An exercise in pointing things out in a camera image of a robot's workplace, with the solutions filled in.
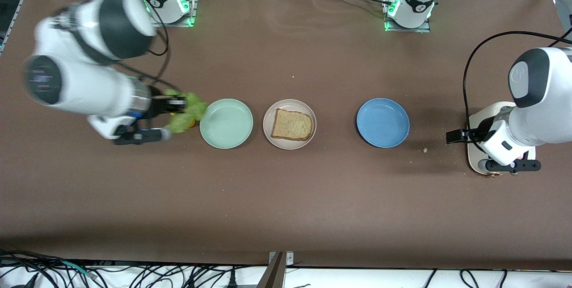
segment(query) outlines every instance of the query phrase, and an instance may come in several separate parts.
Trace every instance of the brown table surface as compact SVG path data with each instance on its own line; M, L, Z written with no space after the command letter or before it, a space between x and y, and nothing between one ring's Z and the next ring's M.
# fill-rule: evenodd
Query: brown table surface
M200 0L194 28L169 29L164 78L254 116L233 150L195 128L169 142L113 146L86 117L36 104L23 87L35 24L79 0L25 0L0 58L0 243L66 258L217 263L292 250L307 266L572 267L572 143L538 148L540 172L486 178L445 133L463 125L470 52L505 30L561 34L552 0L439 0L432 32L384 32L361 0ZM475 112L510 100L507 72L540 38L486 45L468 78ZM155 73L161 58L130 64ZM356 113L388 97L407 140L368 145ZM317 116L312 142L280 150L266 109L293 98Z

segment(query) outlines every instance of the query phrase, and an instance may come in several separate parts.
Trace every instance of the toast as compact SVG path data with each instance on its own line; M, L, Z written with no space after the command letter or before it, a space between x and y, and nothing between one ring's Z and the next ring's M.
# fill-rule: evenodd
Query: toast
M288 140L308 140L312 135L312 119L300 112L276 110L276 121L272 138Z

